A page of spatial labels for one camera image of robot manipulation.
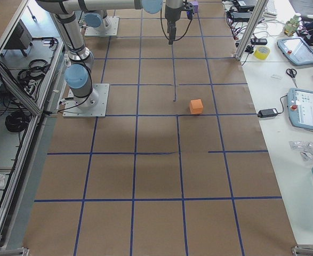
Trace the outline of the orange foam cube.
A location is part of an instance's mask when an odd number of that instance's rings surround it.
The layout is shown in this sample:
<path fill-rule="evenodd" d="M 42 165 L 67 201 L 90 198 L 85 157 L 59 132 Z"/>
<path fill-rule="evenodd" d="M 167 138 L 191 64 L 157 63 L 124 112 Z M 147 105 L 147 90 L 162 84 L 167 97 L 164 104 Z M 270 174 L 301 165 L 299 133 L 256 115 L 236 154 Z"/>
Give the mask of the orange foam cube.
<path fill-rule="evenodd" d="M 190 113 L 192 115 L 200 115 L 203 113 L 204 106 L 201 99 L 193 99 L 189 103 Z"/>

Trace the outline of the purple foam cube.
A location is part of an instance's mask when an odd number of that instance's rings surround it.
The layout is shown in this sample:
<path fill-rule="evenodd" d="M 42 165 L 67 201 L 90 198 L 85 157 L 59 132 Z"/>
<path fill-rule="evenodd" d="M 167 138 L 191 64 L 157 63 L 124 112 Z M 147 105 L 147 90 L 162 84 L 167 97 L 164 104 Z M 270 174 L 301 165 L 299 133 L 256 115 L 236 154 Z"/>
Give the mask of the purple foam cube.
<path fill-rule="evenodd" d="M 198 13 L 198 2 L 197 1 L 192 1 L 190 3 L 193 6 L 194 13 Z"/>

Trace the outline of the yellow tape roll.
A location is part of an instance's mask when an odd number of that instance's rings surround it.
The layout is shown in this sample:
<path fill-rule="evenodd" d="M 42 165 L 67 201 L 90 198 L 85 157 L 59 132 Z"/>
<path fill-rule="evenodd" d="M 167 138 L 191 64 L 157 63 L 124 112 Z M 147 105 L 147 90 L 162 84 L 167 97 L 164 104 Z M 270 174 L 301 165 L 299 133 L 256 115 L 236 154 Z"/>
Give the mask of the yellow tape roll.
<path fill-rule="evenodd" d="M 265 60 L 270 54 L 270 48 L 266 46 L 258 46 L 254 51 L 254 56 L 259 60 Z"/>

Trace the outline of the black power adapter brick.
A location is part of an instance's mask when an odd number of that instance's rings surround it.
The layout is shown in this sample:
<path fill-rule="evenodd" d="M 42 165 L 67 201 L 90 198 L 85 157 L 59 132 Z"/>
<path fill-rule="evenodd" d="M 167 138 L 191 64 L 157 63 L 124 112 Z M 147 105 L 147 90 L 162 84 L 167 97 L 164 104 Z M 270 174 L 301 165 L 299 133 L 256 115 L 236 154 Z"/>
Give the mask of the black power adapter brick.
<path fill-rule="evenodd" d="M 257 113 L 258 118 L 275 117 L 277 115 L 278 115 L 278 111 L 276 108 L 261 109 Z"/>

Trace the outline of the brown paper table cover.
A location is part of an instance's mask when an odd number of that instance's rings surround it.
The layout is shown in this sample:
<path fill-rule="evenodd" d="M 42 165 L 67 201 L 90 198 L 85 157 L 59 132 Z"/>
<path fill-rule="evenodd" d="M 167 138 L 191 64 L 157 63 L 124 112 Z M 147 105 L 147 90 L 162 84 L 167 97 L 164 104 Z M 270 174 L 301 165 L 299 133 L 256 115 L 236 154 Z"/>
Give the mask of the brown paper table cover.
<path fill-rule="evenodd" d="M 169 45 L 160 19 L 115 10 L 87 38 L 105 118 L 50 118 L 23 245 L 31 255 L 290 255 L 294 236 L 220 1 Z M 189 103 L 204 110 L 192 115 Z"/>

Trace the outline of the upper teach pendant tablet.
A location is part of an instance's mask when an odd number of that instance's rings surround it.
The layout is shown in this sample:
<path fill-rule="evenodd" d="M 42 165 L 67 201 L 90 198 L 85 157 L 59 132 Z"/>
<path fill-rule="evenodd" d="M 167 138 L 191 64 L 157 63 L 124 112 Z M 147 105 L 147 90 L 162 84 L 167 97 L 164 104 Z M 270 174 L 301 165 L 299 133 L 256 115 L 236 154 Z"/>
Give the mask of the upper teach pendant tablet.
<path fill-rule="evenodd" d="M 292 64 L 313 64 L 313 49 L 301 37 L 279 39 L 277 46 Z"/>

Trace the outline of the teach pendant tablet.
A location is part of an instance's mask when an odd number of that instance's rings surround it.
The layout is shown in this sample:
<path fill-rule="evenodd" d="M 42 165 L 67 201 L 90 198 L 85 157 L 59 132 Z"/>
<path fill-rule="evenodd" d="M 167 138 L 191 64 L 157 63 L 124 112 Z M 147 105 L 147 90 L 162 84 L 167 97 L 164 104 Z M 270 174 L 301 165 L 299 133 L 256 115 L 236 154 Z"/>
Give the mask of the teach pendant tablet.
<path fill-rule="evenodd" d="M 313 130 L 313 91 L 291 88 L 287 94 L 287 102 L 292 125 Z"/>
<path fill-rule="evenodd" d="M 301 37 L 279 39 L 277 46 L 292 64 L 313 64 L 313 49 Z"/>

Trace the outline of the grey electronics box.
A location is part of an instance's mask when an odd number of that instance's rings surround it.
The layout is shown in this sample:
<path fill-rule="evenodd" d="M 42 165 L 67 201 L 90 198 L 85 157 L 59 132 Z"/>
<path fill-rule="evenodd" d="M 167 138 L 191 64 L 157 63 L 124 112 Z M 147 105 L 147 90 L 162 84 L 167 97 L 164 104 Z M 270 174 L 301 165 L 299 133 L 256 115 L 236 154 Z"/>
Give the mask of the grey electronics box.
<path fill-rule="evenodd" d="M 24 57 L 27 56 L 25 50 L 32 46 L 33 37 L 28 31 L 27 27 L 20 19 L 15 26 L 7 44 L 5 45 L 5 50 L 20 50 Z"/>

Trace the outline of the lower teach pendant tablet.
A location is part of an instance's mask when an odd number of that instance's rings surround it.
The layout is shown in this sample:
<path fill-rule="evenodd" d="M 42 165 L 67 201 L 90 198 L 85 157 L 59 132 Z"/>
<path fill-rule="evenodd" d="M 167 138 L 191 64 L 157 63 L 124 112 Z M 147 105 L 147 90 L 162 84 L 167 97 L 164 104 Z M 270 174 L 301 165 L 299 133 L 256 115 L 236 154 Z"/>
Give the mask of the lower teach pendant tablet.
<path fill-rule="evenodd" d="M 287 94 L 287 102 L 292 125 L 313 130 L 313 91 L 291 88 Z"/>

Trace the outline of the bag of metal screws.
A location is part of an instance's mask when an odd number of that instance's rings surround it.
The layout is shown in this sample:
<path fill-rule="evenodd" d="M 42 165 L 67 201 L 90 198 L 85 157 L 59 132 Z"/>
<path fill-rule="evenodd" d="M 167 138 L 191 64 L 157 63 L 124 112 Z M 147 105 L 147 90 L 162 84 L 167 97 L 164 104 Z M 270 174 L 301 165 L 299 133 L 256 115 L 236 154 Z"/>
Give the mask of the bag of metal screws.
<path fill-rule="evenodd" d="M 290 148 L 300 152 L 304 161 L 313 160 L 313 142 L 311 141 L 290 141 Z"/>

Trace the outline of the aluminium frame post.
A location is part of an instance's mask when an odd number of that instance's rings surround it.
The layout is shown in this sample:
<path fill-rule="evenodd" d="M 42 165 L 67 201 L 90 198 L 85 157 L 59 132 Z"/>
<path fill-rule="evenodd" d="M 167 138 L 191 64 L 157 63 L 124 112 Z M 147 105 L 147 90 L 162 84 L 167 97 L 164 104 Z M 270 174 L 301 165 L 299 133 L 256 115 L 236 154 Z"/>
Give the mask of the aluminium frame post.
<path fill-rule="evenodd" d="M 244 35 L 242 39 L 239 42 L 238 48 L 236 50 L 236 53 L 234 55 L 236 60 L 241 60 L 242 55 L 250 42 L 251 36 L 259 22 L 259 19 L 261 18 L 266 6 L 267 6 L 268 0 L 260 0 L 257 1 L 254 10 L 252 12 L 252 15 L 249 19 L 249 22 L 247 24 L 247 27 L 245 29 Z"/>

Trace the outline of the black handled scissors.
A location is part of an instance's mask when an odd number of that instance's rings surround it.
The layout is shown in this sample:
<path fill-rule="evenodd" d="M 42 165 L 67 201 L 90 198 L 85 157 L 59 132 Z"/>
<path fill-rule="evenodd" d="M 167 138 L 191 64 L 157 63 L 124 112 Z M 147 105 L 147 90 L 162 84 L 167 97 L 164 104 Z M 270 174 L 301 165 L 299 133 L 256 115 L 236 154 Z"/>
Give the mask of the black handled scissors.
<path fill-rule="evenodd" d="M 286 74 L 289 75 L 289 77 L 292 79 L 294 86 L 298 88 L 296 83 L 297 71 L 294 68 L 288 68 L 286 69 Z"/>

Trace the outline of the aluminium frame rail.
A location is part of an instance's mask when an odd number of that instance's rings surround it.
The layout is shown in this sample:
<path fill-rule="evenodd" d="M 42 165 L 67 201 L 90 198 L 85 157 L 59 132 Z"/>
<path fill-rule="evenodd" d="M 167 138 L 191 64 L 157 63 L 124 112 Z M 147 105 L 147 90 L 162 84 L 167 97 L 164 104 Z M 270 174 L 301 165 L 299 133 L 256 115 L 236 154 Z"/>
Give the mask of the aluminium frame rail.
<path fill-rule="evenodd" d="M 8 89 L 18 100 L 20 100 L 23 106 L 33 115 L 39 116 L 42 114 L 42 109 L 39 108 L 33 98 L 25 92 L 25 90 L 20 86 L 19 82 L 14 78 L 8 67 L 1 61 L 0 80 L 5 88 Z"/>

